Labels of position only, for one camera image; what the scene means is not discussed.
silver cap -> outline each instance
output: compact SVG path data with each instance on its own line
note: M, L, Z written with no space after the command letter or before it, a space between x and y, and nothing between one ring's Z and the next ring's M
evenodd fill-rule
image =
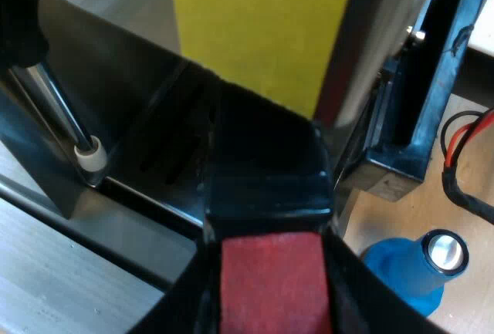
M450 235L434 236L429 242L428 253L432 262L443 270L455 270L463 262L463 248L458 240Z

black wire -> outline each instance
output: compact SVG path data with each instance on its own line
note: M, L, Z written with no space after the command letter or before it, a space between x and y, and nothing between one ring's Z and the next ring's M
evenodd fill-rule
M479 118L475 120L475 122L472 123L472 125L467 129L465 134L462 136L461 140L458 142L458 145L456 146L455 152L452 155L451 158L451 165L455 166L458 162L458 157L460 156L460 153L463 150L463 147L466 144L466 141L469 139L469 137L472 135L472 132L474 131L475 128L483 121L483 119L488 116L492 111L494 111L494 107L487 109Z
M448 120L446 120L441 130L441 150L445 158L446 154L448 153L448 148L446 147L446 131L448 130L449 125L461 116L482 116L482 113L476 110L465 110L463 112L456 113L455 115L450 116Z

red wire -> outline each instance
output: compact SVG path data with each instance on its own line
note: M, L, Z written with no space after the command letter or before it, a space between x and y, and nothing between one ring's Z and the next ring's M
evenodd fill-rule
M462 133L464 133L468 128L470 128L472 124L466 124L460 129L458 129L455 134L452 136L451 140L449 141L448 145L448 151L446 152L446 158L445 158L445 166L450 167L451 166L451 157L453 155L453 152L455 151L455 144L456 140L460 137Z
M494 114L489 114L486 118L483 119L482 122L473 130L472 134L470 137L467 139L465 143L468 143L475 135L477 135L480 131L484 130L486 127L494 123ZM453 152L455 151L455 144L456 140L460 137L462 133L464 133L472 123L466 124L463 127L459 128L455 134L452 136L451 140L449 141L449 146L448 146L448 151L446 153L446 159L445 159L445 166L450 167L451 166L451 159L453 156Z

black plastic part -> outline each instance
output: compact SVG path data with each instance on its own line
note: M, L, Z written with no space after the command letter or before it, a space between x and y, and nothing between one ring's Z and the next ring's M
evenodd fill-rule
M330 320L335 334L445 334L401 301L335 234L323 236ZM132 333L218 332L218 248L198 246L173 288L131 330Z
M465 194L460 189L456 180L456 166L444 168L442 172L442 187L450 201L494 224L494 207L472 195Z
M397 200L424 181L467 48L465 27L476 20L481 4L482 0L431 0L421 25L424 42L404 50L395 71L386 68L394 76L380 86L372 108L379 119L369 120L368 130L357 133L367 138L357 157L359 166L343 172L349 185L380 196L390 188L390 200ZM454 55L449 51L453 46ZM392 176L382 183L389 173Z
M215 240L317 230L332 214L332 174L319 130L237 86L222 90L208 173L206 221Z
M38 22L38 0L0 0L0 55L7 66L27 68L48 53Z

cable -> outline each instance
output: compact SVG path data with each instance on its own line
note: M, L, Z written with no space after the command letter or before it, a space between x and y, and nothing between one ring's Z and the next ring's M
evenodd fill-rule
M446 120L444 126L442 127L441 130L441 150L442 154L446 158L446 131L448 130L448 127L451 123L453 123L454 120L457 120L461 116L482 116L482 113L476 111L476 110L466 110L464 112L456 113L453 116L450 116L448 120Z
M451 158L451 165L455 166L458 163L458 158L460 156L460 153L463 150L463 147L466 144L466 141L470 138L472 135L472 132L477 128L477 126L484 120L485 117L487 117L490 113L494 111L494 108L487 109L479 118L475 120L475 122L472 123L472 125L467 129L465 134L462 136L460 139L458 146L455 149L455 152L452 155Z
M453 134L451 140L449 141L448 145L448 150L446 151L446 156L445 156L445 166L450 167L451 166L451 157L453 155L453 151L455 149L455 143L456 140L460 137L462 133L464 133L466 130L470 128L472 123L466 124L463 127L460 127L455 134Z
M442 187L448 199L459 207L466 209L470 213L473 213L489 223L494 224L494 207L477 199L476 197L473 197L472 195L464 193L458 186L458 181L456 180L456 166L463 147L465 147L465 144L468 143L474 136L494 123L494 114L491 114L492 111L494 111L494 108L488 109L484 113L480 113L480 116L478 115L479 112L471 110L468 112L455 114L446 121L442 128L441 145L443 153L445 154L445 165L442 172ZM455 119L466 115L478 116L478 118L474 122L460 127L453 134L449 142L448 149L446 150L445 134L448 126ZM463 136L461 137L458 145L455 147L456 141L461 135Z

